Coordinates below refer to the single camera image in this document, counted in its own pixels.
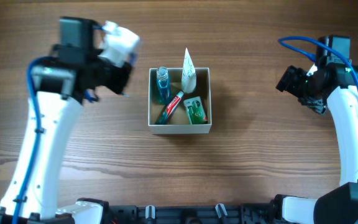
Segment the blue mouthwash bottle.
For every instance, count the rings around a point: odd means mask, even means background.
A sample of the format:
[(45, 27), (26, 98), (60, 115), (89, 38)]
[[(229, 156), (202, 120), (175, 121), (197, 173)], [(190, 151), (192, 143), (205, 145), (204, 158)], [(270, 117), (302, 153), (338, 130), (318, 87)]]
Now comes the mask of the blue mouthwash bottle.
[(170, 76), (166, 67), (159, 67), (156, 73), (157, 88), (161, 102), (165, 105), (171, 100)]

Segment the teal toothpaste tube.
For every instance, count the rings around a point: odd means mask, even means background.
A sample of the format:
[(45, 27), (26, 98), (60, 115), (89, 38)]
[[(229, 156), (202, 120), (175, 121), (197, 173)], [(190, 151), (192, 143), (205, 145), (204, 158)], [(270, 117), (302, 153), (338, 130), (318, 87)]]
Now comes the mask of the teal toothpaste tube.
[(181, 102), (183, 98), (184, 93), (182, 91), (179, 91), (173, 100), (169, 102), (169, 104), (165, 107), (165, 109), (162, 111), (161, 115), (156, 120), (156, 125), (164, 125), (167, 124), (174, 114), (176, 108), (178, 107), (179, 103)]

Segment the white lotion tube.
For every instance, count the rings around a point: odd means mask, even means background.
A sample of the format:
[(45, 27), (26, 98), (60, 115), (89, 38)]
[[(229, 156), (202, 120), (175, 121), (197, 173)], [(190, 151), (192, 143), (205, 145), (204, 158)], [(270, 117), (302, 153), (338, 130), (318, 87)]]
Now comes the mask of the white lotion tube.
[(185, 49), (181, 76), (181, 89), (184, 93), (193, 93), (196, 88), (196, 70), (188, 49)]

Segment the green Dettol soap bar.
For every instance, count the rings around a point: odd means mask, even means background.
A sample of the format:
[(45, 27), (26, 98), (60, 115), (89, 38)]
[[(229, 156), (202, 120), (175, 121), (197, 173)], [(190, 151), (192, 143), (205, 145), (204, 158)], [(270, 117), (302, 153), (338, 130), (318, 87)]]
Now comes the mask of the green Dettol soap bar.
[(190, 124), (206, 124), (208, 122), (208, 117), (204, 111), (203, 104), (199, 96), (189, 98), (183, 103)]

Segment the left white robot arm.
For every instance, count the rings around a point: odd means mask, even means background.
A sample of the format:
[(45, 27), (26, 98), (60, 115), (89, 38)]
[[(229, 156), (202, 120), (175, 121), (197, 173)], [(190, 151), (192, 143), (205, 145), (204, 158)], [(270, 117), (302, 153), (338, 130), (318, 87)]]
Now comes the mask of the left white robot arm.
[(79, 199), (58, 208), (60, 169), (87, 90), (106, 86), (121, 95), (133, 60), (99, 57), (85, 63), (41, 57), (29, 64), (29, 114), (19, 160), (0, 201), (0, 223), (110, 223), (107, 201)]

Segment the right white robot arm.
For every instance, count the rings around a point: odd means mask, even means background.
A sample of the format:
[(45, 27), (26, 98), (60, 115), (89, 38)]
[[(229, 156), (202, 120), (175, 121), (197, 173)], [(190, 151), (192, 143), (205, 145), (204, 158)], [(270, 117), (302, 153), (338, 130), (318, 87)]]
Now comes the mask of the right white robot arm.
[[(358, 89), (352, 69), (329, 63), (306, 72), (289, 66), (276, 88), (316, 113), (329, 110), (334, 121), (341, 176), (339, 187), (317, 199), (275, 198), (276, 220), (288, 223), (358, 223)], [(358, 80), (358, 66), (353, 68)]]

